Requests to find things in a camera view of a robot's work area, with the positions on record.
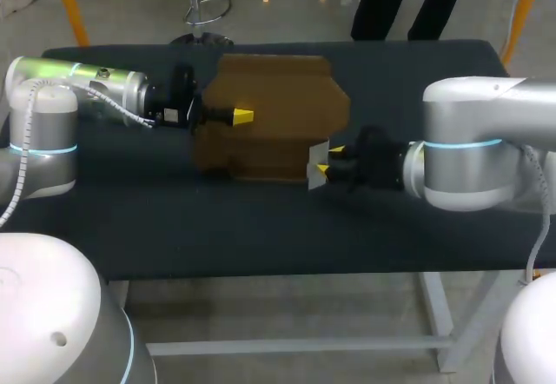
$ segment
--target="white metal table frame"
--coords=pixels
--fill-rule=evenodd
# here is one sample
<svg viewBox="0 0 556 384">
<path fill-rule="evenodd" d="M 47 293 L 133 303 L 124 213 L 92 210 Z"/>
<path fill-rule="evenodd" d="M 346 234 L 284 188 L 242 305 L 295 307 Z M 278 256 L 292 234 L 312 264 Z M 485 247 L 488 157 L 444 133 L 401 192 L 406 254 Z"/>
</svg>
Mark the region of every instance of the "white metal table frame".
<svg viewBox="0 0 556 384">
<path fill-rule="evenodd" d="M 316 338 L 255 341 L 198 341 L 149 343 L 152 356 L 201 354 L 261 354 L 321 351 L 436 349 L 439 370 L 455 373 L 495 327 L 518 291 L 523 271 L 488 271 L 475 289 L 461 320 L 454 326 L 440 273 L 420 273 L 432 334 L 408 337 Z M 112 281 L 120 305 L 125 305 L 128 281 Z"/>
</svg>

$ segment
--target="brown cardboard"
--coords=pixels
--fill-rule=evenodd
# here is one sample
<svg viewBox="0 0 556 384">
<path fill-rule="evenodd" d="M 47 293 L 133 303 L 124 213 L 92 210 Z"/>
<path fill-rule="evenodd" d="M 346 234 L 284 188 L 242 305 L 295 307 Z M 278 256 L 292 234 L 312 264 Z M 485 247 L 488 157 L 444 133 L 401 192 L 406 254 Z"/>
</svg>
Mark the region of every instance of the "brown cardboard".
<svg viewBox="0 0 556 384">
<path fill-rule="evenodd" d="M 304 181 L 308 149 L 349 121 L 349 98 L 321 56 L 225 55 L 202 98 L 209 108 L 255 112 L 252 123 L 207 122 L 195 135 L 198 169 L 240 179 Z"/>
</svg>

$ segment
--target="black pants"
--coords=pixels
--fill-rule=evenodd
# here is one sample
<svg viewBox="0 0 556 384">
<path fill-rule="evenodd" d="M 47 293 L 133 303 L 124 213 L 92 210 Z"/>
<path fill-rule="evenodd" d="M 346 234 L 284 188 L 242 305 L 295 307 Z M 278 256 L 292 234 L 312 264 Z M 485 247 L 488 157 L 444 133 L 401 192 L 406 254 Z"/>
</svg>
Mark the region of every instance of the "black pants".
<svg viewBox="0 0 556 384">
<path fill-rule="evenodd" d="M 457 0 L 425 0 L 407 33 L 407 39 L 438 39 L 444 30 Z M 401 0 L 361 0 L 355 13 L 351 37 L 359 40 L 383 40 L 388 32 Z"/>
</svg>

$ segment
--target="chrome stool base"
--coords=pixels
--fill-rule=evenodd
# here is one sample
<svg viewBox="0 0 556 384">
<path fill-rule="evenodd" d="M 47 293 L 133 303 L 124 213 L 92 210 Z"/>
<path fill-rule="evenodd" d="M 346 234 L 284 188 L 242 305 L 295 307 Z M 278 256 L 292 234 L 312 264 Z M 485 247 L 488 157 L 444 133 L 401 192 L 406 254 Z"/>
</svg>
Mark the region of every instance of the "chrome stool base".
<svg viewBox="0 0 556 384">
<path fill-rule="evenodd" d="M 213 2 L 213 1 L 215 1 L 215 0 L 201 0 L 201 1 L 199 1 L 199 10 L 201 10 L 201 7 L 204 3 Z M 208 19 L 206 21 L 201 21 L 201 20 L 199 22 L 190 21 L 189 17 L 191 16 L 192 13 L 194 13 L 193 12 L 193 5 L 191 5 L 191 6 L 189 6 L 188 13 L 185 14 L 185 17 L 183 18 L 183 20 L 185 21 L 185 23 L 187 23 L 188 25 L 192 25 L 192 26 L 204 25 L 205 23 L 211 23 L 211 22 L 217 21 L 218 19 L 221 19 L 221 18 L 225 17 L 228 14 L 229 10 L 232 9 L 232 0 L 226 0 L 226 1 L 228 1 L 228 7 L 225 9 L 225 11 L 223 11 L 217 17 L 213 17 L 213 18 Z"/>
</svg>

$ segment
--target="gray floor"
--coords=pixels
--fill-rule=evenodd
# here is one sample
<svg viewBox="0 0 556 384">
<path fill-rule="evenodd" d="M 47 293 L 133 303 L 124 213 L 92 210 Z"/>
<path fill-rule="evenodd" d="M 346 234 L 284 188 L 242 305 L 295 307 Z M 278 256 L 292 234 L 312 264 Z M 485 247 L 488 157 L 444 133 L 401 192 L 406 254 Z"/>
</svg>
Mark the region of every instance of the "gray floor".
<svg viewBox="0 0 556 384">
<path fill-rule="evenodd" d="M 358 0 L 233 0 L 206 30 L 236 43 L 349 39 Z M 167 43 L 191 29 L 188 0 L 78 0 L 93 44 Z M 552 76 L 556 0 L 537 0 L 516 56 L 515 76 Z M 404 0 L 390 32 L 403 39 L 422 0 Z M 445 38 L 481 38 L 498 50 L 512 0 L 459 0 Z M 38 0 L 0 24 L 0 70 L 9 58 L 40 55 L 75 40 L 60 0 Z M 447 274 L 457 318 L 478 274 Z M 129 311 L 147 341 L 409 334 L 427 331 L 414 275 L 325 275 L 133 283 Z M 409 353 L 195 356 L 157 360 L 161 383 L 487 383 L 493 330 L 456 375 L 436 373 L 434 356 Z"/>
</svg>

